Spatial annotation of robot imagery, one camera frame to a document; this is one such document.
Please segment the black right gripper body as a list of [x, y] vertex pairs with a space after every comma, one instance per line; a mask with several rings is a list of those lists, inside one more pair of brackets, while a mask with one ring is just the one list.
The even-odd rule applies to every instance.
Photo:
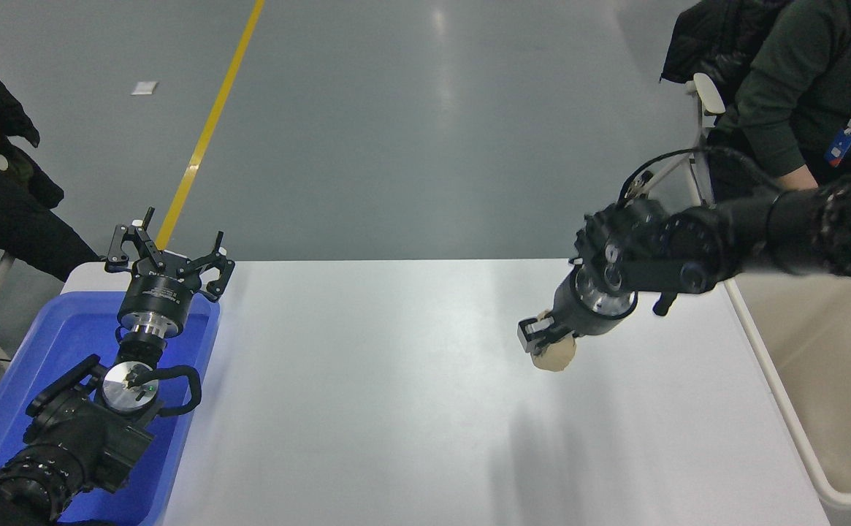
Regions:
[[635, 293], [610, 294], [586, 267], [574, 267], [555, 290], [552, 316], [572, 333], [595, 336], [610, 332], [635, 309]]

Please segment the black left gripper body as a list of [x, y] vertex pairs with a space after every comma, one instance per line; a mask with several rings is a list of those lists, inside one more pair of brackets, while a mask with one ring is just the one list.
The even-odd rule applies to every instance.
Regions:
[[198, 274], [179, 274], [179, 270], [189, 268], [189, 263], [187, 256], [165, 256], [164, 267], [158, 267], [152, 259], [135, 261], [130, 286], [118, 310], [119, 324], [137, 326], [145, 314], [153, 313], [166, 319], [168, 327], [185, 326], [192, 297], [201, 286]]

